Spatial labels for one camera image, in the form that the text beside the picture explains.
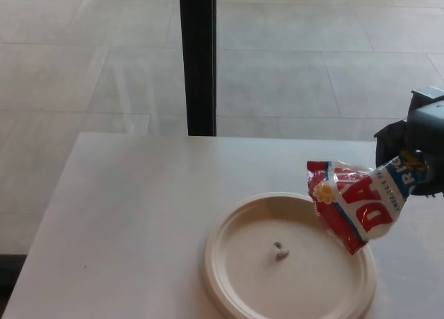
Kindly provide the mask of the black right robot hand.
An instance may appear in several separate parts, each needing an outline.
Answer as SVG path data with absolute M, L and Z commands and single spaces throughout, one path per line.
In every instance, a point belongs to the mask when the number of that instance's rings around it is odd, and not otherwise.
M 388 124 L 374 134 L 376 138 L 375 165 L 379 167 L 394 157 L 405 148 L 405 130 L 407 123 L 404 120 Z M 413 196 L 432 196 L 443 193 L 443 159 L 434 159 L 433 156 L 425 156 L 426 162 L 432 168 L 427 175 L 427 181 L 418 184 L 412 191 Z

